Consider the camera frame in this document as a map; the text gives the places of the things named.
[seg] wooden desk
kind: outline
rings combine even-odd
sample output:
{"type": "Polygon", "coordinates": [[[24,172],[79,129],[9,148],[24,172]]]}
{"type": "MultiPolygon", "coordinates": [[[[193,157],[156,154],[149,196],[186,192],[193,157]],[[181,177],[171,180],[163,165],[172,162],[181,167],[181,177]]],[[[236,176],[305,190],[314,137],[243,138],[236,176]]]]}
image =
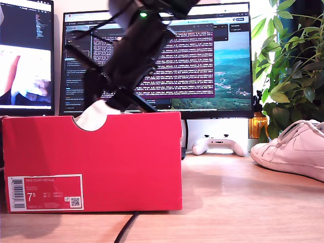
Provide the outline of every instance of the wooden desk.
{"type": "MultiPolygon", "coordinates": [[[[183,161],[179,212],[145,213],[132,242],[323,242],[324,183],[235,155],[183,161]]],[[[1,242],[113,242],[129,214],[2,214],[1,242]]]]}

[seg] white sneaker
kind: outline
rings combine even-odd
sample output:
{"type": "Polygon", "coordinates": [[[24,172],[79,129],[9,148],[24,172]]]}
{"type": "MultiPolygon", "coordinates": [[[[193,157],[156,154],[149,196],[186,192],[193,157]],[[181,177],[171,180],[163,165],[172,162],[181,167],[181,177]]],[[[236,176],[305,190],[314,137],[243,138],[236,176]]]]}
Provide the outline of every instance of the white sneaker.
{"type": "Polygon", "coordinates": [[[270,143],[257,144],[251,157],[271,170],[324,182],[324,123],[299,120],[270,143]]]}

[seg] red shoebox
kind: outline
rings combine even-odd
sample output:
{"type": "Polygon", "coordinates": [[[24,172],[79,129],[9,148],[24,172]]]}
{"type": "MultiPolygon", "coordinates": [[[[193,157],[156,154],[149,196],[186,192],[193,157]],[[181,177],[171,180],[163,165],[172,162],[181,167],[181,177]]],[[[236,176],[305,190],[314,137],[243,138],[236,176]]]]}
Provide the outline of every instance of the red shoebox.
{"type": "Polygon", "coordinates": [[[71,116],[3,119],[9,212],[182,209],[178,112],[110,115],[97,131],[71,116]]]}

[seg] white wall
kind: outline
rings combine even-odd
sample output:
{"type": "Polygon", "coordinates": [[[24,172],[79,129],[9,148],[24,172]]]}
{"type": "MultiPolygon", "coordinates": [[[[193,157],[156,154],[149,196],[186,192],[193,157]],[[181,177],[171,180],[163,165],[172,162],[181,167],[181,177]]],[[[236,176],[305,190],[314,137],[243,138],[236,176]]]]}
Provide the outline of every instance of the white wall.
{"type": "MultiPolygon", "coordinates": [[[[240,0],[202,0],[201,4],[246,2],[240,0]]],[[[251,0],[251,14],[256,15],[264,10],[265,2],[268,0],[251,0]]],[[[55,87],[56,87],[56,107],[58,112],[60,69],[61,69],[61,49],[62,49],[62,25],[64,12],[92,11],[108,9],[106,0],[54,0],[55,5],[55,87]]],[[[239,137],[246,141],[248,137],[247,119],[208,119],[190,120],[188,147],[191,148],[195,140],[209,134],[211,137],[221,137],[223,134],[230,134],[231,137],[239,137]]]]}

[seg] monitor screen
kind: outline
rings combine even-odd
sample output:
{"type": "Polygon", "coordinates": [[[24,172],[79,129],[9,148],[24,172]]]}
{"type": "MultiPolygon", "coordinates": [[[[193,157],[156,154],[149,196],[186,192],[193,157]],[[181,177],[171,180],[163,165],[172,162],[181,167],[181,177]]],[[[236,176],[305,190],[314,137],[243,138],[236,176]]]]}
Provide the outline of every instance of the monitor screen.
{"type": "MultiPolygon", "coordinates": [[[[161,53],[153,76],[146,77],[136,92],[160,111],[177,110],[187,119],[251,117],[252,62],[249,3],[198,5],[186,20],[160,13],[177,33],[161,53]]],[[[63,44],[73,44],[100,65],[112,45],[93,37],[75,40],[73,30],[89,30],[109,19],[105,12],[66,13],[63,44]]],[[[94,31],[112,41],[123,37],[116,23],[94,31]]],[[[62,55],[60,114],[78,115],[84,110],[82,76],[86,67],[68,53],[62,55]]],[[[101,98],[109,99],[105,93],[101,98]]]]}
{"type": "Polygon", "coordinates": [[[0,7],[0,115],[54,114],[53,1],[0,7]]]}

